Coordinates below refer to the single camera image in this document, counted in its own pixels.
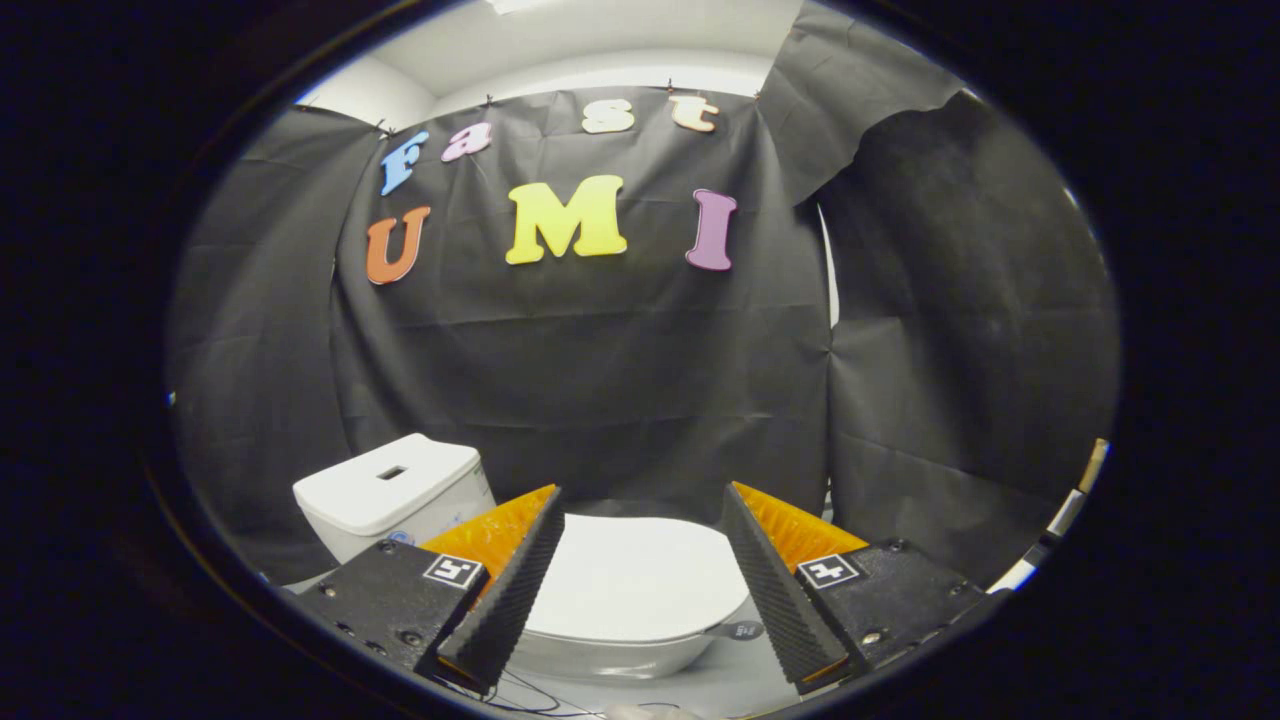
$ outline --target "foam letter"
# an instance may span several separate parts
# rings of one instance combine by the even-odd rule
[[[698,132],[712,132],[716,129],[714,123],[703,119],[703,113],[718,115],[719,108],[708,105],[705,97],[673,95],[671,101],[676,104],[671,110],[671,119],[676,120],[677,126],[696,129]]]
[[[737,200],[709,190],[695,190],[698,201],[698,237],[685,260],[704,270],[727,270],[733,266],[724,243],[728,241],[728,215],[737,210]]]
[[[369,227],[369,256],[365,260],[369,282],[387,284],[408,274],[417,260],[417,246],[422,238],[422,222],[430,214],[431,209],[426,206],[404,213],[404,249],[401,251],[399,260],[394,263],[387,259],[387,245],[390,242],[396,218],[378,220]]]
[[[622,178],[618,176],[593,176],[577,186],[568,205],[561,205],[556,192],[544,182],[512,190],[507,197],[516,201],[516,238],[507,251],[507,263],[521,265],[541,260],[539,231],[547,247],[562,258],[579,225],[582,225],[582,234],[573,245],[573,252],[582,256],[625,252],[627,241],[618,234],[616,196],[620,188]]]
[[[489,123],[476,123],[451,137],[449,146],[440,155],[440,161],[452,163],[463,155],[479,152],[489,147],[489,131],[492,128],[493,126]]]
[[[636,118],[628,110],[631,104],[626,100],[596,100],[586,108],[582,114],[582,129],[590,133],[622,132],[636,124]]]
[[[401,145],[396,150],[392,150],[389,155],[383,158],[383,168],[387,169],[387,182],[383,184],[383,196],[387,196],[390,191],[399,187],[399,183],[407,181],[408,176],[413,174],[410,165],[417,163],[417,156],[421,152],[417,146],[426,142],[426,131],[422,131],[408,138],[408,142]]]

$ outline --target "toilet bowl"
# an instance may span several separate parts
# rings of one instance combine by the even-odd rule
[[[748,589],[727,538],[667,518],[564,516],[509,666],[568,678],[660,678],[692,662]]]

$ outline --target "toilet lid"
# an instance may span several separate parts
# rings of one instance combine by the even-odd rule
[[[722,533],[667,518],[566,514],[525,630],[593,642],[660,642],[723,621],[746,596]]]

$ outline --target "tag on toilet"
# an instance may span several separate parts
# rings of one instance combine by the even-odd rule
[[[754,641],[755,638],[763,635],[764,624],[756,623],[755,620],[742,620],[741,623],[724,623],[723,625],[716,625],[714,628],[710,628],[703,634],[746,642],[746,641]]]

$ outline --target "ceiling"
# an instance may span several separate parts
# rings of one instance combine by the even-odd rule
[[[460,4],[374,51],[442,97],[515,70],[620,50],[723,50],[772,58],[803,0],[544,0],[499,15]]]

